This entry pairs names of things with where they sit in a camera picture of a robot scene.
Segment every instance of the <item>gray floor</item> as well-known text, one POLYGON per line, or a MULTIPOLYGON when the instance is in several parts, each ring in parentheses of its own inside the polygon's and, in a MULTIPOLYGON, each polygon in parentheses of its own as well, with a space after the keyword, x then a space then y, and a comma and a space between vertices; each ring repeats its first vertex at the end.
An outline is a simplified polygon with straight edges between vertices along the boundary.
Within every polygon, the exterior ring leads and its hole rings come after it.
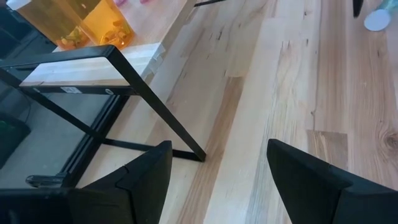
MULTIPOLYGON (((53 93, 49 99, 86 124, 91 124, 108 95, 53 93)), ((84 133, 43 106, 32 102, 27 120, 31 133, 20 143, 2 169, 0 188, 27 188, 29 175, 55 175, 75 150, 84 133)), ((24 121, 27 110, 19 118, 24 121)))

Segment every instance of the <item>white label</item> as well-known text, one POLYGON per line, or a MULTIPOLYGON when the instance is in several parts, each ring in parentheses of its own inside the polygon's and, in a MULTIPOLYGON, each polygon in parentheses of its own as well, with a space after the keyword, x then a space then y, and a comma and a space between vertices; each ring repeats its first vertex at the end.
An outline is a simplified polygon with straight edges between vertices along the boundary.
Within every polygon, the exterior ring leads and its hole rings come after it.
POLYGON ((61 87, 65 93, 81 93, 81 91, 76 87, 61 87))

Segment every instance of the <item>black cable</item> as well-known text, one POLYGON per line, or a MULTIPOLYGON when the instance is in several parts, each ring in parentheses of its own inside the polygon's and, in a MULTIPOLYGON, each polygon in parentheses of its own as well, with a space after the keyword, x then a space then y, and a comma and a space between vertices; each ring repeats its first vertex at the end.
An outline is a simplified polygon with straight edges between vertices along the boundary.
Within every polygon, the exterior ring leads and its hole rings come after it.
POLYGON ((199 2, 199 3, 196 3, 193 7, 204 6, 207 4, 213 4, 213 3, 217 3, 217 2, 221 2, 221 1, 225 1, 225 0, 209 0, 209 1, 205 1, 205 2, 199 2))

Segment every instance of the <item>orange container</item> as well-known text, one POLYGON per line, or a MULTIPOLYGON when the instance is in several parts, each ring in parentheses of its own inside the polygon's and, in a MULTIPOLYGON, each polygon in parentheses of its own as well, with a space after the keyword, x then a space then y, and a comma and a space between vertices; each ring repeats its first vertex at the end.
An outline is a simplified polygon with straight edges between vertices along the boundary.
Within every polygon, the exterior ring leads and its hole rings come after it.
POLYGON ((122 49, 134 32, 113 0, 53 0, 80 26, 97 45, 113 44, 122 49))
POLYGON ((71 18, 52 0, 8 0, 7 5, 63 50, 83 47, 90 41, 78 17, 71 18))

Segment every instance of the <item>white round object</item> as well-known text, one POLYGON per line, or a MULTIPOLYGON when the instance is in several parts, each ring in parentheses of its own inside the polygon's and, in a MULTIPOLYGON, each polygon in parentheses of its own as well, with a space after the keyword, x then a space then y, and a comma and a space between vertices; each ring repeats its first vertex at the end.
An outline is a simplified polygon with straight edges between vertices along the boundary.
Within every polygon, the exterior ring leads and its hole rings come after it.
POLYGON ((370 31, 380 31, 386 28, 390 21, 390 13, 385 9, 378 9, 366 16, 364 25, 370 31))

